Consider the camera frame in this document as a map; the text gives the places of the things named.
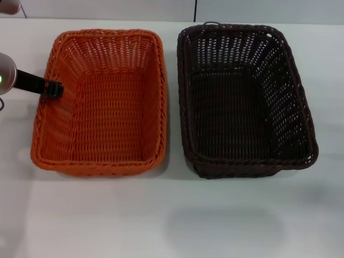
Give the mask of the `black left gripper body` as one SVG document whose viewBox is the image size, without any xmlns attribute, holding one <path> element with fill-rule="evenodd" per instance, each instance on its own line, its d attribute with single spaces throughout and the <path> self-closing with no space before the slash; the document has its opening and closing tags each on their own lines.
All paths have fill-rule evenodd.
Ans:
<svg viewBox="0 0 344 258">
<path fill-rule="evenodd" d="M 46 93 L 46 83 L 47 80 L 42 77 L 22 70 L 17 70 L 17 78 L 15 82 L 15 88 L 17 89 L 43 95 Z"/>
</svg>

